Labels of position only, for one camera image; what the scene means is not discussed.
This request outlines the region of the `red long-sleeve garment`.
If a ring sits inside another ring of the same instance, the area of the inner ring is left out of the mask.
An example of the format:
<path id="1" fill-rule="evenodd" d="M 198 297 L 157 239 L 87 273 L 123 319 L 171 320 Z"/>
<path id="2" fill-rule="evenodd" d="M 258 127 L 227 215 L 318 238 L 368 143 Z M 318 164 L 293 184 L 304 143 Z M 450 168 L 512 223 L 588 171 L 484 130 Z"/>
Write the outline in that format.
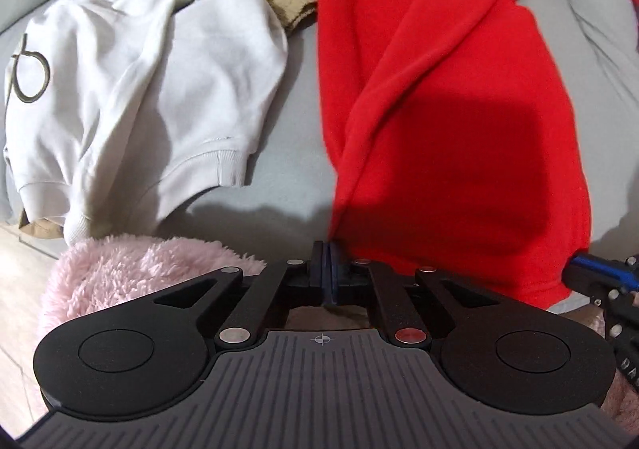
<path id="1" fill-rule="evenodd" d="M 547 308 L 590 240 L 573 106 L 521 0 L 318 0 L 329 236 Z"/>

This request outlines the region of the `pink fluffy garment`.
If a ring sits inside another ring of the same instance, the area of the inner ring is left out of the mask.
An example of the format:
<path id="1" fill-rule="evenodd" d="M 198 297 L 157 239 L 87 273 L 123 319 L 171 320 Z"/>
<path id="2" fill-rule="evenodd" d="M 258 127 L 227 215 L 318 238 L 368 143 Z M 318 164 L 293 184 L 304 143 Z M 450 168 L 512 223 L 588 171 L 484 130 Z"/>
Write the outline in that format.
<path id="1" fill-rule="evenodd" d="M 82 240 L 52 267 L 41 300 L 43 328 L 51 330 L 225 266 L 254 276 L 266 263 L 219 241 L 131 235 Z"/>

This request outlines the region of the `white sweatshirt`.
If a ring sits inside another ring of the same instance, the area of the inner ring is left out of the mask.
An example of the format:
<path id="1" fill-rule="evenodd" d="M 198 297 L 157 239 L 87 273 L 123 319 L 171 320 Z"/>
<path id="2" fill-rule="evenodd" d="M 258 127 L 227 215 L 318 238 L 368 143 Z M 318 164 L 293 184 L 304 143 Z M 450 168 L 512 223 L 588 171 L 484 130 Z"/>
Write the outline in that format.
<path id="1" fill-rule="evenodd" d="M 266 0 L 58 0 L 6 69 L 4 157 L 26 217 L 67 243 L 149 235 L 239 187 L 283 78 Z"/>

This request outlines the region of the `grey sofa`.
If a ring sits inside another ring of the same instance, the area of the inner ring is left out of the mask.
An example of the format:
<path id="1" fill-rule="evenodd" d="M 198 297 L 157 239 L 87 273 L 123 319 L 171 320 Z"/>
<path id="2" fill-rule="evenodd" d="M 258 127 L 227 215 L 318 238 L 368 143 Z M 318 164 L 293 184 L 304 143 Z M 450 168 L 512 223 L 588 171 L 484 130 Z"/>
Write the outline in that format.
<path id="1" fill-rule="evenodd" d="M 524 0 L 572 98 L 590 189 L 592 247 L 618 258 L 638 244 L 638 54 L 630 0 Z M 163 224 L 274 260 L 308 254 L 327 232 L 335 173 L 321 139 L 316 28 L 289 40 L 289 61 L 239 189 L 201 188 Z"/>

